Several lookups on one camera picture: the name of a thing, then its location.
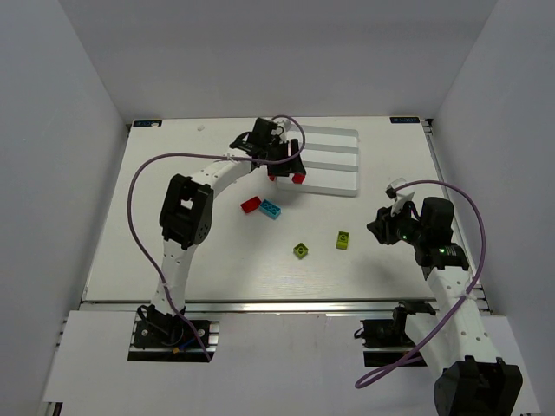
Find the red lego brick small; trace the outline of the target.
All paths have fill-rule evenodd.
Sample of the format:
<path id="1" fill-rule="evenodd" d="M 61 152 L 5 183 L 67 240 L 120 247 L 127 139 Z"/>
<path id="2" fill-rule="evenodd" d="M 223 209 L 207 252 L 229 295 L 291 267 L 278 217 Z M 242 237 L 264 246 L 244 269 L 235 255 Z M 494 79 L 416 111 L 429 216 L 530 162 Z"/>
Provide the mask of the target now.
<path id="1" fill-rule="evenodd" d="M 294 184 L 302 184 L 304 182 L 305 176 L 303 174 L 300 173 L 296 173 L 293 175 L 291 181 Z"/>

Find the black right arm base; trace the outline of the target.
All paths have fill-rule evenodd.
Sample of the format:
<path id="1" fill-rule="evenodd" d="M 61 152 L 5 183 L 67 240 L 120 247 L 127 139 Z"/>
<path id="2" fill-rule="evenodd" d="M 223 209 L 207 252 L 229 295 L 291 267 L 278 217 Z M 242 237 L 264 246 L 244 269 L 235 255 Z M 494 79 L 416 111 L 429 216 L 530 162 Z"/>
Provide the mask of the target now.
<path id="1" fill-rule="evenodd" d="M 353 334 L 355 339 L 363 340 L 366 348 L 413 347 L 414 343 L 407 337 L 405 327 L 407 317 L 416 314 L 436 315 L 435 309 L 423 301 L 401 301 L 393 309 L 389 319 L 368 319 Z"/>

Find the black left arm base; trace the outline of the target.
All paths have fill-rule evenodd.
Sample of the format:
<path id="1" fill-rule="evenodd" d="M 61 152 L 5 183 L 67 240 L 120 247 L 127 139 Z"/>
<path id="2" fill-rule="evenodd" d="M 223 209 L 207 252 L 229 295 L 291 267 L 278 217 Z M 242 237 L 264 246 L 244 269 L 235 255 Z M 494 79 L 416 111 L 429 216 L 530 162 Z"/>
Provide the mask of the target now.
<path id="1" fill-rule="evenodd" d="M 141 305 L 136 311 L 132 345 L 136 348 L 200 348 L 191 327 L 176 315 L 163 314 L 153 305 Z"/>

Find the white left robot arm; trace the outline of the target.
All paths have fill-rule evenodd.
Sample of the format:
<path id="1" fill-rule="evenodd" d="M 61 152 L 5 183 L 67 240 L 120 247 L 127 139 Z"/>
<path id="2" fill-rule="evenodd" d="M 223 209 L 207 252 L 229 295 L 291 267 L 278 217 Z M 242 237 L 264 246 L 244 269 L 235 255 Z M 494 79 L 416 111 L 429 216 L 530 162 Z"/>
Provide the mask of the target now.
<path id="1" fill-rule="evenodd" d="M 287 140 L 276 134 L 251 139 L 244 133 L 230 144 L 227 155 L 209 155 L 213 162 L 191 176 L 174 175 L 169 182 L 160 212 L 163 239 L 162 263 L 155 269 L 160 282 L 152 299 L 164 315 L 181 314 L 185 307 L 185 287 L 193 255 L 212 227 L 213 204 L 228 186 L 260 166 L 270 177 L 292 177 L 302 182 L 306 176 L 300 156 L 305 139 Z"/>

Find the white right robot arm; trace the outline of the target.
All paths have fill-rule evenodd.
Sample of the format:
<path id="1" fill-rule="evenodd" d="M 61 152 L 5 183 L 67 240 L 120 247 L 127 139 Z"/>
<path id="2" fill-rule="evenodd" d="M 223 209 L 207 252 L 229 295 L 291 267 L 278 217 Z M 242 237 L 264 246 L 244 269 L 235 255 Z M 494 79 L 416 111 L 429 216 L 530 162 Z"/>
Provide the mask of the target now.
<path id="1" fill-rule="evenodd" d="M 421 212 L 397 201 L 376 213 L 368 230 L 380 244 L 404 242 L 415 251 L 437 307 L 424 302 L 398 309 L 402 332 L 434 374 L 439 415 L 509 415 L 523 385 L 518 366 L 506 363 L 494 346 L 471 294 L 473 279 L 464 250 L 454 242 L 454 206 L 425 198 Z"/>

